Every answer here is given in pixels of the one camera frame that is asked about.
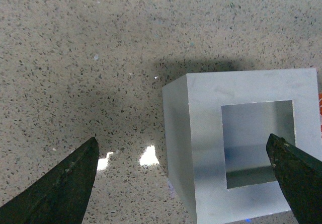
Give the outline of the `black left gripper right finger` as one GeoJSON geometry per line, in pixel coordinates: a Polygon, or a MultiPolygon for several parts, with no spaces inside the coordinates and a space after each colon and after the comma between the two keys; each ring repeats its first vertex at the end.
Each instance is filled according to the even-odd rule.
{"type": "Polygon", "coordinates": [[[272,133],[266,152],[298,223],[321,223],[321,161],[272,133]]]}

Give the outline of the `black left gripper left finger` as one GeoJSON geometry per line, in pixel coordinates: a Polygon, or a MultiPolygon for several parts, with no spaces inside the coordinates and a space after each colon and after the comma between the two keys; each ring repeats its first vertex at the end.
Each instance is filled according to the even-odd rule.
{"type": "Polygon", "coordinates": [[[3,205],[1,223],[82,223],[98,160],[98,142],[92,137],[3,205]]]}

